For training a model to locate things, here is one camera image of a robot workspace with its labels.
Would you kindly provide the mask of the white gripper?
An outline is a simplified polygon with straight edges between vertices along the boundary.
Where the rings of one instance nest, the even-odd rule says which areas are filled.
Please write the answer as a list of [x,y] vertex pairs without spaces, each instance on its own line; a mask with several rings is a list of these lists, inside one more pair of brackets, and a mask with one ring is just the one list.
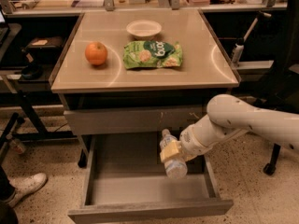
[[215,145],[213,127],[209,122],[197,122],[181,132],[179,141],[172,140],[168,144],[162,142],[160,152],[162,163],[179,158],[181,156],[181,147],[182,157],[185,161],[190,161],[197,156],[206,154]]

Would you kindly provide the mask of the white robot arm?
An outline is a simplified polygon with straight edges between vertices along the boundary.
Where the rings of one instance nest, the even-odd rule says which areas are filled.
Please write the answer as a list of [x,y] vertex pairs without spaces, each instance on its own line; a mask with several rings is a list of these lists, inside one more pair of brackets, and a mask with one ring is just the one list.
[[242,132],[252,132],[282,147],[299,150],[298,114],[258,108],[221,94],[208,102],[206,114],[183,130],[178,141],[171,141],[161,151],[161,162],[175,158],[192,160]]

